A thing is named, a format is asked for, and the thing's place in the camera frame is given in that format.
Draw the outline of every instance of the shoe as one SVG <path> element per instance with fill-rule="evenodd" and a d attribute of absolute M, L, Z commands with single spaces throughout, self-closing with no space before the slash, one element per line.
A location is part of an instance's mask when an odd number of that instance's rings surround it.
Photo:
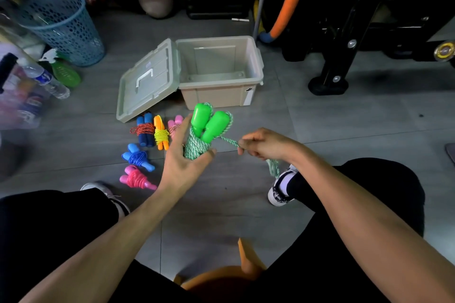
<path fill-rule="evenodd" d="M 101 183 L 92 183 L 92 182 L 86 183 L 85 185 L 82 186 L 81 191 L 86 191 L 86 190 L 92 189 L 92 188 L 99 189 L 100 191 L 102 191 L 104 193 L 104 195 L 109 200 L 115 201 L 116 203 L 118 203 L 120 205 L 120 207 L 122 208 L 125 216 L 130 214 L 130 209 L 128 208 L 128 206 L 122 200 L 117 199 L 118 195 L 114 195 L 109 188 L 107 188 L 105 185 L 103 185 Z"/>
<path fill-rule="evenodd" d="M 270 188 L 269 192 L 268 192 L 268 200 L 270 201 L 270 203 L 274 206 L 284 206 L 286 205 L 287 203 L 290 203 L 291 201 L 293 201 L 294 199 L 291 198 L 291 197 L 286 197 L 283 193 L 281 193 L 281 190 L 280 190 L 280 183 L 281 181 L 283 180 L 283 178 L 290 174 L 290 173 L 298 173 L 299 171 L 297 170 L 297 168 L 295 166 L 293 166 L 292 164 L 289 166 L 289 168 L 286 169 L 286 171 L 284 171 L 276 180 L 275 182 L 273 183 L 273 186 L 272 188 Z"/>

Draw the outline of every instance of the hand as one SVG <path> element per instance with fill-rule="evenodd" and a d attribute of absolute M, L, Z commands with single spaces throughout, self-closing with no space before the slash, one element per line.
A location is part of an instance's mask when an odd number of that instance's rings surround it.
<path fill-rule="evenodd" d="M 177 189 L 185 194 L 195 183 L 204 169 L 213 160 L 216 149 L 210 149 L 194 161 L 183 156 L 183 140 L 190 125 L 192 114 L 189 114 L 177 129 L 164 161 L 163 176 L 160 187 Z"/>
<path fill-rule="evenodd" d="M 248 133 L 238 141 L 237 152 L 242 155 L 244 150 L 252 156 L 265 161 L 266 159 L 280 159 L 289 162 L 289 155 L 294 149 L 301 146 L 300 143 L 285 137 L 282 134 L 267 128 Z"/>

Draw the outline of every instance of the person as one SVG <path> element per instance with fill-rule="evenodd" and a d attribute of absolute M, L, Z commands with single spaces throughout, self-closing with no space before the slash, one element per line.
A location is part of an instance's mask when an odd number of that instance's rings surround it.
<path fill-rule="evenodd" d="M 158 189 L 132 213 L 97 183 L 79 192 L 3 198 L 0 301 L 198 302 L 134 260 L 216 154 L 183 157 L 189 122 L 174 137 Z M 269 191 L 272 204 L 298 200 L 315 212 L 241 301 L 455 302 L 455 267 L 422 238 L 424 191 L 410 169 L 377 158 L 332 167 L 265 128 L 242 137 L 239 146 L 239 154 L 291 164 Z"/>

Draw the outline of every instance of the black pants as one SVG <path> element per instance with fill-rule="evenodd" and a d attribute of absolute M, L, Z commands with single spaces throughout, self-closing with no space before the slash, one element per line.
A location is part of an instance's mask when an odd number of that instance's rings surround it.
<path fill-rule="evenodd" d="M 377 158 L 359 158 L 335 168 L 423 235 L 425 195 L 410 169 Z M 350 255 L 300 174 L 291 179 L 287 192 L 315 215 L 293 245 L 250 286 L 244 299 L 387 302 Z M 117 219 L 117 208 L 98 189 L 39 191 L 1 199 L 0 303 L 19 301 Z M 134 260 L 111 302 L 150 301 L 156 297 L 155 290 L 166 293 L 167 299 L 196 301 L 190 293 Z"/>

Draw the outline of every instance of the storage box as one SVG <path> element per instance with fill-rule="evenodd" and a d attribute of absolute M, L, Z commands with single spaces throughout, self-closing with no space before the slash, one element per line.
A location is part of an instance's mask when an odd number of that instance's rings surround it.
<path fill-rule="evenodd" d="M 246 106 L 264 63 L 251 36 L 167 39 L 120 79 L 117 119 L 127 122 L 181 89 L 188 109 Z"/>

